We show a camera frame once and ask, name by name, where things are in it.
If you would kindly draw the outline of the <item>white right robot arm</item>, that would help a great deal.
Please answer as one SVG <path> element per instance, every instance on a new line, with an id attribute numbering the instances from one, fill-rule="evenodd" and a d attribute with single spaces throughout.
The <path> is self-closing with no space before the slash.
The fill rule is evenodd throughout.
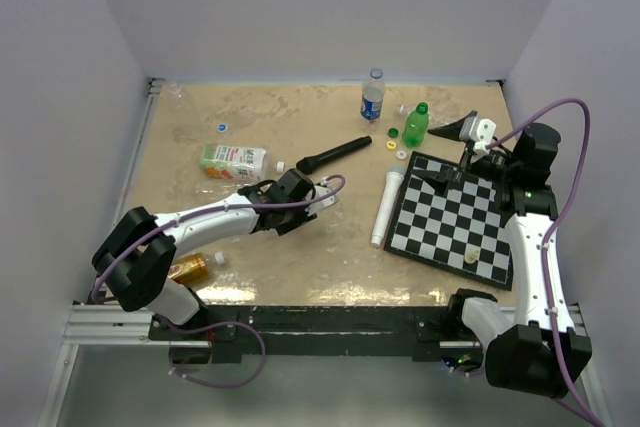
<path id="1" fill-rule="evenodd" d="M 445 126 L 465 145 L 459 163 L 417 176 L 439 194 L 461 187 L 465 176 L 491 182 L 518 289 L 515 313 L 507 317 L 490 294 L 460 289 L 443 320 L 452 337 L 474 335 L 480 342 L 490 385 L 562 399 L 590 361 L 592 344 L 575 330 L 557 262 L 560 217 L 547 180 L 561 136 L 545 124 L 531 123 L 505 153 L 494 142 L 495 129 L 493 121 L 475 112 Z"/>

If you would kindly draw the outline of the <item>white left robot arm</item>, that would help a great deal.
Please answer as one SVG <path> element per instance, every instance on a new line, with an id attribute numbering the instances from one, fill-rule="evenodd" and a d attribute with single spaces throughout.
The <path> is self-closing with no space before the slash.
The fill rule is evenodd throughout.
<path id="1" fill-rule="evenodd" d="M 205 307 L 169 278 L 174 260 L 225 238 L 271 229 L 283 235 L 315 218 L 309 202 L 317 198 L 318 187 L 290 169 L 200 208 L 168 214 L 133 208 L 93 255 L 96 287 L 107 286 L 124 311 L 147 308 L 183 338 L 196 339 L 207 327 Z"/>

